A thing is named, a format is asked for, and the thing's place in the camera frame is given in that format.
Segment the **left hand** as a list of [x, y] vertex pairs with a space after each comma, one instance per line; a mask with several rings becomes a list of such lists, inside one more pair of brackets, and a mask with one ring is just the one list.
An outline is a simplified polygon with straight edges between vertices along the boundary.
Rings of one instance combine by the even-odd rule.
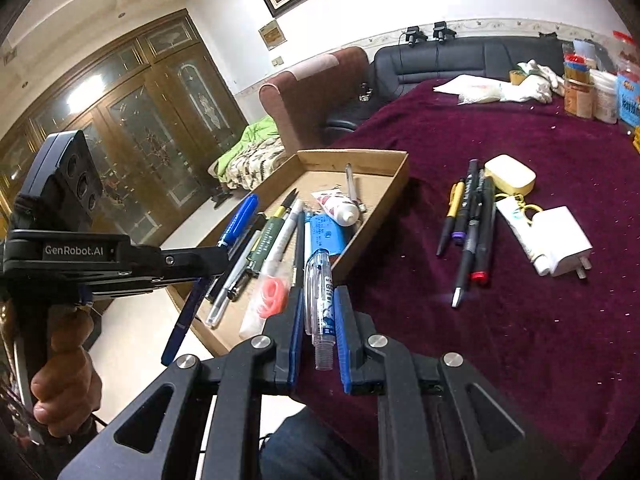
[[52, 437], [76, 434], [101, 406], [101, 378], [82, 346], [92, 330], [93, 320], [84, 310], [59, 318], [52, 326], [52, 354], [32, 378], [35, 419]]

